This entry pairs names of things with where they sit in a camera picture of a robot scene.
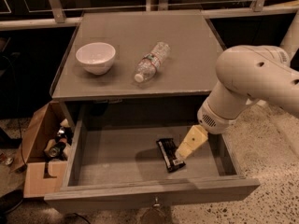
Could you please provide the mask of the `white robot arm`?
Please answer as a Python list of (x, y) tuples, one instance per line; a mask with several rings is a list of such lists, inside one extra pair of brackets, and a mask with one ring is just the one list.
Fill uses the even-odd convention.
[(175, 156), (184, 161), (208, 136), (225, 132), (248, 107), (263, 100), (299, 117), (299, 72), (291, 68), (298, 50), (298, 20), (276, 46), (234, 46), (216, 61), (218, 82), (197, 112)]

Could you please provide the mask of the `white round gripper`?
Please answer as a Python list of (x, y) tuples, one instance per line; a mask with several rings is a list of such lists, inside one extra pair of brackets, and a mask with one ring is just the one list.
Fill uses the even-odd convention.
[(193, 152), (208, 140), (208, 133), (224, 133), (235, 123), (234, 119), (224, 119), (217, 115), (209, 106), (208, 99), (202, 103), (197, 112), (201, 125), (193, 125), (176, 150), (176, 157), (186, 160)]

